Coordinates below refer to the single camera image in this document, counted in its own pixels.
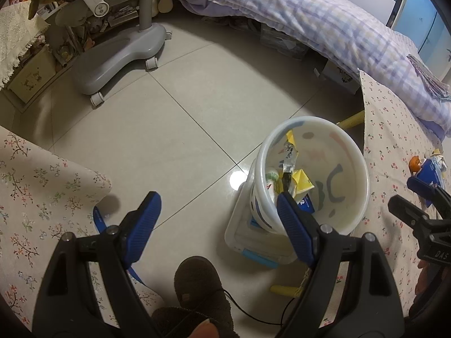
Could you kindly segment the dark blue cereal carton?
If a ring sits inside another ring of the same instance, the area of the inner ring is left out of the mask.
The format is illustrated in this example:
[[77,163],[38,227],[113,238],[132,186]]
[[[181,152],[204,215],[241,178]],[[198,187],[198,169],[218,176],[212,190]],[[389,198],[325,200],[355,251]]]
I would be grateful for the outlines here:
[[[444,182],[444,175],[442,172],[443,162],[437,156],[432,156],[425,160],[421,166],[420,172],[416,174],[416,177],[427,183],[435,183],[440,185],[444,190],[446,189]],[[424,204],[428,208],[432,204],[427,204],[424,200]]]

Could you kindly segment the yellow snack wrapper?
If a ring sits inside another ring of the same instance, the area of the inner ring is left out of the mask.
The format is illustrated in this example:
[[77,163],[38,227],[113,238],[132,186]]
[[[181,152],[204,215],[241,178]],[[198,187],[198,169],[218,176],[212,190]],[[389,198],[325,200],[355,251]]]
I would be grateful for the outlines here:
[[[288,130],[288,132],[286,132],[285,136],[286,136],[286,141],[293,140],[295,142],[293,130]],[[297,167],[295,167],[295,170],[292,174],[291,187],[288,192],[293,197],[295,197],[297,195],[305,195],[313,188],[314,188],[314,185],[310,181],[306,172],[304,172],[304,170],[301,168],[298,169]]]

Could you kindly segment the white green yogurt bottle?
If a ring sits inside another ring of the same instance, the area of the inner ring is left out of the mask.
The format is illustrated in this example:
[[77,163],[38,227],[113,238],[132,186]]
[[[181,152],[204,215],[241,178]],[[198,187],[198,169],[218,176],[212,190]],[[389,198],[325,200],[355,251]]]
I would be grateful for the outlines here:
[[280,177],[280,172],[277,169],[267,169],[265,171],[265,180],[267,190],[272,190],[275,193],[281,193],[283,185]]

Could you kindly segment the silver foil wrapper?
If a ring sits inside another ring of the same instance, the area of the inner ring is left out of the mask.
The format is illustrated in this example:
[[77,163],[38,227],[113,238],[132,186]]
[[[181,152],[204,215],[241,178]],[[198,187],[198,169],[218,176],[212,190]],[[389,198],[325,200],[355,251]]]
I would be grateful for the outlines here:
[[282,187],[284,192],[288,192],[291,187],[292,174],[296,167],[298,150],[296,143],[293,140],[287,140],[284,143],[284,148],[282,151]]

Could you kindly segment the white plastic trash bucket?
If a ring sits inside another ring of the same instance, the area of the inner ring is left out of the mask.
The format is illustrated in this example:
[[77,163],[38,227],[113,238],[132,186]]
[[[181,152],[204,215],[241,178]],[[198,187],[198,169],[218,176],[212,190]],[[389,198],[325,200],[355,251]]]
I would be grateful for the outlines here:
[[286,132],[293,130],[299,156],[296,167],[303,169],[314,188],[294,198],[304,205],[318,224],[329,224],[348,235],[362,220],[368,206],[368,169],[354,140],[338,125],[320,117],[293,117],[277,126],[261,144],[255,160],[251,190],[251,214],[266,231],[283,235],[277,214],[280,193],[267,190],[265,171],[273,168],[282,178],[282,151]]

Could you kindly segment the white storage box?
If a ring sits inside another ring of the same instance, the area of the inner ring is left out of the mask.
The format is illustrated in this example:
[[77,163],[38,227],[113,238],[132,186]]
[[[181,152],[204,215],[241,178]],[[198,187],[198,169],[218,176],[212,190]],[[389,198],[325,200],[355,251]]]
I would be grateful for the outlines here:
[[248,259],[277,269],[297,260],[297,255],[286,236],[272,234],[259,227],[251,215],[251,189],[254,184],[255,164],[251,164],[246,181],[240,186],[238,199],[225,229],[227,246]]

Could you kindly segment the purple bed sheet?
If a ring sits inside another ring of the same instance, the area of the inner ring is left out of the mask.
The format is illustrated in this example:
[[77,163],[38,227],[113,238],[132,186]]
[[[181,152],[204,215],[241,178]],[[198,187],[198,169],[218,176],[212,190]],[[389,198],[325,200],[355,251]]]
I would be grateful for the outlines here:
[[450,130],[445,131],[438,124],[432,121],[425,121],[420,119],[421,124],[430,130],[440,141],[444,141],[447,137],[450,137]]

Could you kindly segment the brown slipper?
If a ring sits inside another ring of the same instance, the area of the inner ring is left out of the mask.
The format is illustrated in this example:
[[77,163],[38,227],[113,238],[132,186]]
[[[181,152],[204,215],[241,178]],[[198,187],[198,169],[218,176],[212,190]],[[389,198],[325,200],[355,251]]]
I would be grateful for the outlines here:
[[161,337],[237,337],[230,303],[208,259],[196,255],[182,261],[174,289],[179,305],[151,315]]

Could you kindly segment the floral print cloth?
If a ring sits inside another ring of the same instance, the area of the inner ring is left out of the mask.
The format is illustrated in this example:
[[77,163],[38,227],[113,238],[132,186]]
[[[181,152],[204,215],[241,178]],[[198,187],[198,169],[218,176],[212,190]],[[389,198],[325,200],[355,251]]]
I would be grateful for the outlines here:
[[1,297],[27,329],[60,237],[96,235],[93,209],[112,188],[97,171],[1,129]]

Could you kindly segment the folded grey plaid cloth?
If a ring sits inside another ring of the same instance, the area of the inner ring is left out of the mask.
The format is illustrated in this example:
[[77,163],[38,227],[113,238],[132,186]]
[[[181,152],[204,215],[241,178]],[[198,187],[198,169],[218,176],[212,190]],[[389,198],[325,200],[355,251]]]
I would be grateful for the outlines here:
[[451,101],[448,84],[440,81],[417,57],[408,54],[407,59],[432,97],[439,101]]

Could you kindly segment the purple plaid quilt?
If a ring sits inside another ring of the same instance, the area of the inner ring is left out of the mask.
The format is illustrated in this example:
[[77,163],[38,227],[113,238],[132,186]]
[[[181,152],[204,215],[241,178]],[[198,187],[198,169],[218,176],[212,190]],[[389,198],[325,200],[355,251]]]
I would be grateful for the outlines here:
[[206,0],[281,31],[358,76],[365,71],[404,101],[419,119],[450,130],[450,101],[423,86],[407,59],[414,42],[348,0]]

